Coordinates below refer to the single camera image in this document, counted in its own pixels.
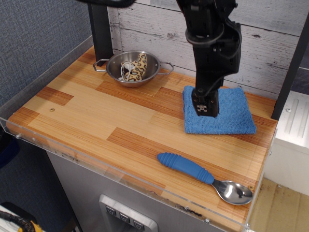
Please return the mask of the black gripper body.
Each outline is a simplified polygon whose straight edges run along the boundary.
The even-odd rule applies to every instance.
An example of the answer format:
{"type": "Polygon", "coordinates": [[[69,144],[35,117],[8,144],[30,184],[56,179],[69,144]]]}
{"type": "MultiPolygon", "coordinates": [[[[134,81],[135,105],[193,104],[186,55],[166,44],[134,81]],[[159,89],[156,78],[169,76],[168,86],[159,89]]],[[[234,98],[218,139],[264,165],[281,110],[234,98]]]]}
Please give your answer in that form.
{"type": "Polygon", "coordinates": [[[241,25],[226,21],[212,35],[191,35],[195,63],[195,95],[207,97],[223,85],[224,77],[239,71],[241,25]]]}

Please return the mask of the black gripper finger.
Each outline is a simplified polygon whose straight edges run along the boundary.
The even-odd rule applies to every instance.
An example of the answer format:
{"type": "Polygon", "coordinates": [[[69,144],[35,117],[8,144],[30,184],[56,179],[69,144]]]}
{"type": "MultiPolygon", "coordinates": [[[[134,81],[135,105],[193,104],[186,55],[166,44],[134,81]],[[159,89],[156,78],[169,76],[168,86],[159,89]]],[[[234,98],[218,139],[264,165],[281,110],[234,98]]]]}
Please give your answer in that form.
{"type": "Polygon", "coordinates": [[[209,116],[207,100],[204,96],[192,93],[192,102],[195,112],[198,116],[209,116]]]}
{"type": "Polygon", "coordinates": [[[219,93],[218,90],[212,91],[209,95],[209,110],[212,117],[219,114],[219,93]]]}

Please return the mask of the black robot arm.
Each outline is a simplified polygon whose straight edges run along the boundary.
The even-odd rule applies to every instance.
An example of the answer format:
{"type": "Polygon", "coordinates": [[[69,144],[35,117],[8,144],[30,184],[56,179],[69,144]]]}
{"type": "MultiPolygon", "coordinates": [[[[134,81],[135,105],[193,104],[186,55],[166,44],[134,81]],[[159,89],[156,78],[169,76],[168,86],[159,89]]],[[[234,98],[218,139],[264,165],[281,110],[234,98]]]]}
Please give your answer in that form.
{"type": "Polygon", "coordinates": [[[234,0],[179,0],[177,4],[185,17],[185,36],[196,64],[194,109],[198,116],[217,117],[218,90],[226,76],[239,71],[241,25],[229,19],[238,5],[234,0]]]}

